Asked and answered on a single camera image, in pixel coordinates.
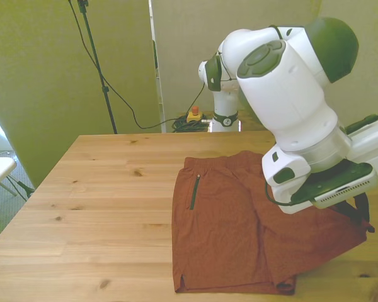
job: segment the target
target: floor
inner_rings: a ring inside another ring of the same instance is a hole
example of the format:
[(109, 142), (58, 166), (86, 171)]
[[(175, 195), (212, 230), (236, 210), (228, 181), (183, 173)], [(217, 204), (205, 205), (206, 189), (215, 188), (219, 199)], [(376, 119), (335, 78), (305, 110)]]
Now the floor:
[[(17, 163), (17, 168), (11, 173), (11, 175), (26, 184), (28, 187), (33, 187), (29, 180), (24, 168), (21, 166), (13, 151), (0, 151), (0, 157), (12, 157)], [(3, 184), (13, 189), (7, 179), (3, 181)], [(16, 184), (18, 190), (26, 198), (26, 194), (22, 188)], [(18, 195), (13, 196), (0, 186), (0, 233), (4, 230), (7, 224), (13, 219), (15, 214), (21, 209), (25, 201)]]

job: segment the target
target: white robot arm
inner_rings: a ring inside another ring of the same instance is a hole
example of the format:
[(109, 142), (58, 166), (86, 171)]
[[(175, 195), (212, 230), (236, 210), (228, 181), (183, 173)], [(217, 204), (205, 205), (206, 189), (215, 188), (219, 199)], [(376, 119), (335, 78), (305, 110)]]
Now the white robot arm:
[(262, 30), (236, 30), (220, 44), (217, 53), (202, 62), (198, 73), (214, 97), (213, 131), (238, 131), (238, 90), (236, 72), (254, 49), (272, 40), (288, 40), (300, 53), (322, 87), (329, 83), (316, 58), (304, 27), (271, 26)]
[(274, 134), (262, 161), (266, 193), (269, 184), (286, 213), (325, 208), (378, 183), (378, 117), (345, 130), (324, 100), (323, 87), (351, 72), (357, 52), (350, 27), (321, 18), (305, 28), (235, 31), (200, 66), (214, 94), (240, 87)]

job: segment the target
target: shorts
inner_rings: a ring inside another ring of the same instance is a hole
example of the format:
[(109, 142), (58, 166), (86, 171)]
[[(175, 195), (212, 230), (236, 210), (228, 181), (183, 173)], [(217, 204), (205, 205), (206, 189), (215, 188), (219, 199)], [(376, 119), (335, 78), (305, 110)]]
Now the shorts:
[(293, 294), (295, 277), (366, 240), (331, 209), (293, 215), (267, 200), (262, 155), (187, 158), (173, 196), (177, 293)]

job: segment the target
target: wooden tabletop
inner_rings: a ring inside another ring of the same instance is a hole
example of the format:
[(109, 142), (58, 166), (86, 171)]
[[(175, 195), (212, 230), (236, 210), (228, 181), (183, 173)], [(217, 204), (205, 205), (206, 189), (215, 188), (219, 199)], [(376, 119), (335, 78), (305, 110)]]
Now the wooden tabletop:
[(0, 302), (378, 301), (375, 234), (299, 276), (293, 297), (175, 294), (171, 202), (187, 156), (266, 152), (267, 131), (79, 137), (0, 235)]

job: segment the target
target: green wall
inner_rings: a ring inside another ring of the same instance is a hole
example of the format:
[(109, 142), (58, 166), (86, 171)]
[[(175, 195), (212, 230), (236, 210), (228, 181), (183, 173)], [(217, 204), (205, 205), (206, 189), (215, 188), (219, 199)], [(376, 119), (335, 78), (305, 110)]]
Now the green wall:
[[(159, 123), (148, 0), (90, 0), (88, 18), (106, 78), (143, 125)], [(118, 132), (141, 132), (110, 99)], [(66, 0), (0, 1), (0, 124), (36, 186), (78, 135), (112, 133)]]
[(319, 15), (346, 22), (360, 44), (352, 73), (325, 89), (326, 101), (345, 125), (378, 113), (378, 0), (322, 0)]

